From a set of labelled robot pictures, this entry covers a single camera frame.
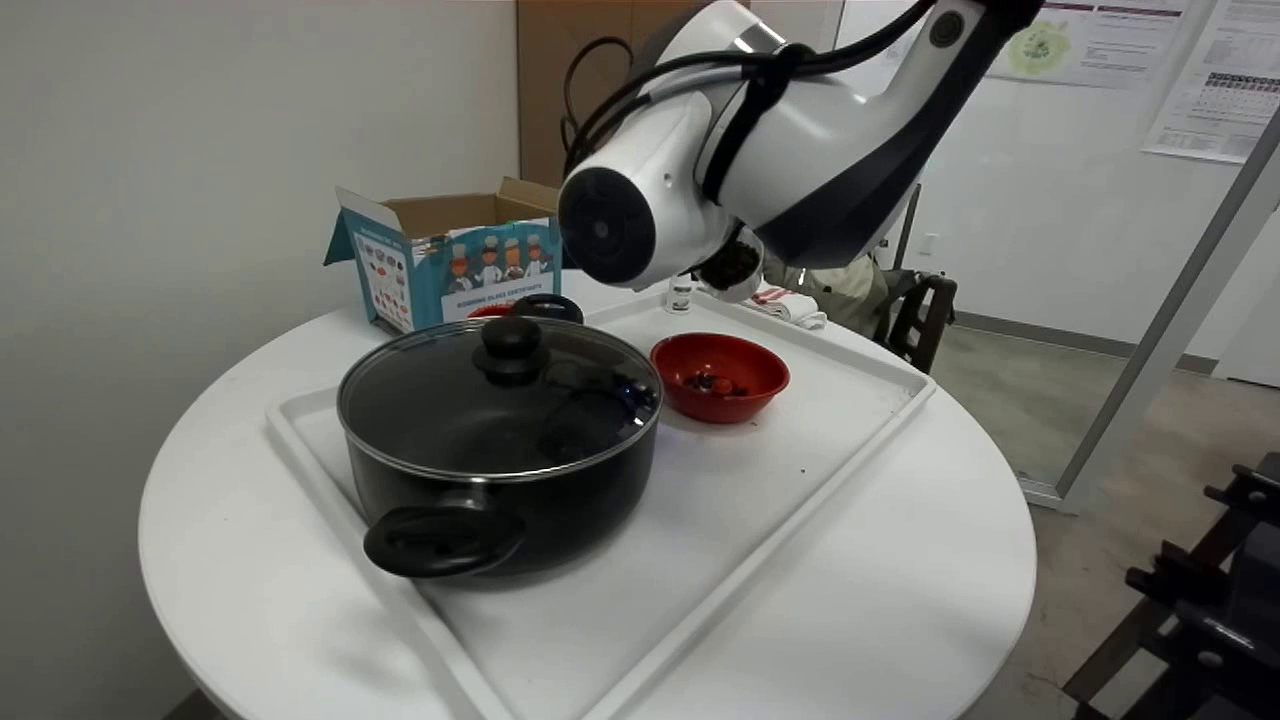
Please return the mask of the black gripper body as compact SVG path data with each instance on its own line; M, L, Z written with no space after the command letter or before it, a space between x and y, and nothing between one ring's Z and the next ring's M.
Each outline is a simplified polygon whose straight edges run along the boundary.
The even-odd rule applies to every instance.
M696 274L722 297L748 297L760 285L760 243L753 230L730 237L714 254L706 254Z

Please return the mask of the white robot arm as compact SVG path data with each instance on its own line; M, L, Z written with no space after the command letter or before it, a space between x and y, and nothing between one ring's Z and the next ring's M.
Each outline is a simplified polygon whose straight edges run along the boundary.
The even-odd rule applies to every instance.
M738 230L801 269L856 259L1041 8L913 0L816 53L706 0L568 141L565 259L617 287L714 274Z

